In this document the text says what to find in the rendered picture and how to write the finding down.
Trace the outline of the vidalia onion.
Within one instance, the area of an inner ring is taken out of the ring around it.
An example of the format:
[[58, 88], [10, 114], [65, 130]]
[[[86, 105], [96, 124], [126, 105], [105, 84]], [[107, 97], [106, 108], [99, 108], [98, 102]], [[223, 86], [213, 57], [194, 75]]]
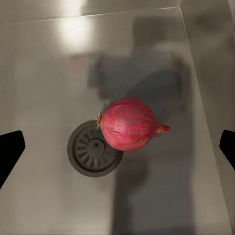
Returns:
[[171, 132], [169, 126], [156, 121], [143, 101], [133, 97], [112, 102], [103, 116], [99, 114], [97, 124], [106, 143], [126, 152], [144, 147], [158, 133]]

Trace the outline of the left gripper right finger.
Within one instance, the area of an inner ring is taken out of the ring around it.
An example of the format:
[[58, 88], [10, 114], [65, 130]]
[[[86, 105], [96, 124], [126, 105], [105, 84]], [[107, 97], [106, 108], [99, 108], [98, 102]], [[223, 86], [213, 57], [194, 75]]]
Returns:
[[235, 132], [224, 130], [220, 139], [219, 148], [235, 170]]

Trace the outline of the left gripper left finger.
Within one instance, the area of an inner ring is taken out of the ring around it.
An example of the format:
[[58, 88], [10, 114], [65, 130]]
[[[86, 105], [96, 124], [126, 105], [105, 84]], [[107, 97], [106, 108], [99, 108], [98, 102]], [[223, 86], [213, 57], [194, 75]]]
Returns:
[[0, 136], [0, 189], [25, 149], [21, 130]]

